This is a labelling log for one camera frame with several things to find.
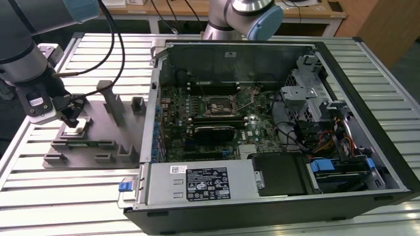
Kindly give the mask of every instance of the desk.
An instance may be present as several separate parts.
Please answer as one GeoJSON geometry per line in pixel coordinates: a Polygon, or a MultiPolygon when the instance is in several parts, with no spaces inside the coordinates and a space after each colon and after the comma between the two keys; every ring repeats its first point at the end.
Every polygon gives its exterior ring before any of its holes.
{"type": "MultiPolygon", "coordinates": [[[[198,35],[125,34],[127,63],[114,92],[123,101],[134,96],[149,99],[154,40],[201,39],[198,35]]],[[[374,115],[395,142],[410,166],[420,176],[419,136],[420,106],[385,68],[383,64],[353,38],[285,37],[271,40],[323,41],[338,60],[374,115]]],[[[87,33],[73,38],[58,72],[81,71],[98,64],[109,52],[110,34],[87,33]]],[[[122,50],[119,43],[109,61],[99,69],[78,78],[63,78],[73,93],[97,88],[98,81],[114,79],[119,72],[122,50]]],[[[333,90],[342,98],[338,86],[333,90]]],[[[94,95],[90,100],[103,99],[94,95]]],[[[147,236],[118,208],[119,183],[139,174],[138,169],[123,170],[49,170],[43,167],[43,155],[50,150],[63,122],[43,126],[26,119],[0,161],[0,232],[2,236],[147,236]]],[[[125,194],[133,203],[134,192],[125,194]]],[[[419,235],[419,198],[397,206],[383,206],[350,220],[310,222],[234,230],[210,231],[195,236],[301,236],[326,235],[419,235]]]]}
{"type": "MultiPolygon", "coordinates": [[[[185,2],[185,0],[170,1],[174,8],[177,17],[182,21],[197,21],[197,17],[185,2]]],[[[209,9],[210,3],[193,0],[190,1],[193,8],[195,9],[201,21],[209,21],[209,9]]],[[[166,20],[175,20],[167,1],[155,0],[157,8],[166,20]]],[[[153,6],[151,0],[145,5],[127,5],[126,8],[110,9],[111,14],[118,20],[147,20],[150,22],[151,33],[158,34],[161,18],[153,6]]],[[[323,36],[333,37],[337,34],[343,19],[347,18],[346,12],[335,12],[331,10],[327,0],[323,0],[321,5],[301,8],[302,23],[307,24],[326,24],[323,36]]],[[[298,8],[285,10],[283,23],[299,23],[299,10],[298,8]]]]}

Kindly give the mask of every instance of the motherboard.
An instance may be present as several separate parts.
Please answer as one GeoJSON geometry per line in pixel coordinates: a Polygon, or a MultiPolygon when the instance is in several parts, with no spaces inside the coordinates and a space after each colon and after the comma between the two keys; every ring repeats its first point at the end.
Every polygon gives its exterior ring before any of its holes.
{"type": "Polygon", "coordinates": [[[235,160],[254,152],[282,152],[267,112],[275,93],[258,85],[238,85],[229,92],[207,86],[163,87],[166,162],[235,160]]]}

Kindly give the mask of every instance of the wooden table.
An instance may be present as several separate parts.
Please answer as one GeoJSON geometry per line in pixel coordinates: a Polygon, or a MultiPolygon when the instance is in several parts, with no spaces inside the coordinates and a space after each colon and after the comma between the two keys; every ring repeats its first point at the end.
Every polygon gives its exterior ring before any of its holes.
{"type": "MultiPolygon", "coordinates": [[[[175,20],[167,1],[154,1],[161,14],[163,15],[163,18],[166,20],[175,20]]],[[[170,1],[170,3],[179,20],[198,20],[185,0],[173,0],[170,1]]],[[[201,17],[201,21],[209,21],[210,3],[202,0],[190,0],[190,3],[201,17]]],[[[151,33],[161,33],[158,24],[161,18],[154,9],[151,0],[149,0],[145,5],[127,5],[126,8],[115,8],[110,9],[110,11],[115,16],[115,19],[119,20],[149,20],[151,33]]],[[[342,24],[343,19],[347,18],[346,12],[333,11],[327,0],[323,0],[319,5],[302,7],[301,15],[302,19],[299,17],[298,8],[286,9],[283,23],[326,24],[327,27],[323,36],[334,36],[337,34],[337,30],[342,24]]]]}

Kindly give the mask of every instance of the sticker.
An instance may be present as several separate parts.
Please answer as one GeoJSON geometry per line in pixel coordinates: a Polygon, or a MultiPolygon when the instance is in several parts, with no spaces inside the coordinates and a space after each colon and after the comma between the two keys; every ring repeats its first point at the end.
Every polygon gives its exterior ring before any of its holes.
{"type": "Polygon", "coordinates": [[[171,166],[171,174],[183,174],[187,171],[187,166],[171,166]]]}
{"type": "Polygon", "coordinates": [[[187,200],[231,199],[229,170],[226,167],[187,170],[187,200]]]}
{"type": "Polygon", "coordinates": [[[43,103],[45,103],[45,99],[43,99],[42,97],[39,97],[39,98],[37,98],[37,99],[34,99],[34,100],[30,101],[30,105],[31,105],[33,107],[37,107],[38,105],[41,105],[41,104],[43,104],[43,103]]]}
{"type": "Polygon", "coordinates": [[[226,58],[235,58],[237,57],[237,52],[226,52],[225,53],[226,58]]]}

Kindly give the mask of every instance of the floor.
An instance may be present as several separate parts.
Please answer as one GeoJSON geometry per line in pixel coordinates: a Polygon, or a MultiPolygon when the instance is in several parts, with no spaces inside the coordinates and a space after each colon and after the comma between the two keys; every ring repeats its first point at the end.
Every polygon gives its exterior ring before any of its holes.
{"type": "MultiPolygon", "coordinates": [[[[198,33],[201,25],[198,22],[182,22],[183,33],[198,33]]],[[[119,21],[119,28],[122,32],[142,32],[150,33],[149,24],[145,21],[119,21]]],[[[55,30],[35,38],[37,43],[58,43],[66,49],[67,43],[73,37],[74,32],[98,32],[107,33],[109,27],[105,21],[90,21],[83,25],[67,27],[55,30]]],[[[162,26],[162,32],[167,32],[166,27],[162,26]]],[[[398,64],[394,66],[391,72],[411,93],[417,101],[420,103],[420,42],[417,42],[406,55],[402,57],[398,64]]],[[[19,126],[25,120],[25,112],[15,97],[11,101],[5,101],[0,98],[0,158],[7,149],[9,143],[15,136],[19,126]]]]}

